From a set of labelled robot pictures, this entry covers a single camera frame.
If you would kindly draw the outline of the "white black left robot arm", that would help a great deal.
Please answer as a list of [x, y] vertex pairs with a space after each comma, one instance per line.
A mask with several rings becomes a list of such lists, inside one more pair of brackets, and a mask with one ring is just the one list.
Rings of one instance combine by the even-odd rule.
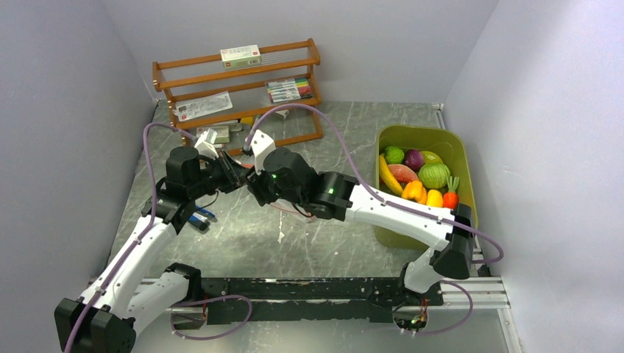
[[54, 320], [63, 352], [131, 352], [139, 334], [166, 308], [204, 297], [201, 271], [174, 263], [138, 293], [156, 257], [198, 210], [196, 200], [244, 186], [248, 168], [225, 152], [208, 157], [177, 147], [166, 175], [152, 183], [137, 224], [118, 254], [78, 299], [62, 299]]

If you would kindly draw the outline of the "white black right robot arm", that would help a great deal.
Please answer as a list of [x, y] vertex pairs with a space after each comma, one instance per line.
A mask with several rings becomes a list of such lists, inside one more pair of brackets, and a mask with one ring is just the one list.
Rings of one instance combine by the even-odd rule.
[[452, 210], [384, 193], [353, 176], [317, 172], [284, 147], [244, 151], [254, 158], [249, 187], [259, 204], [281, 200], [303, 215], [371, 224], [425, 244], [425, 253], [406, 263], [400, 275], [397, 295], [403, 303], [416, 304], [442, 279], [469, 278], [474, 238], [468, 220]]

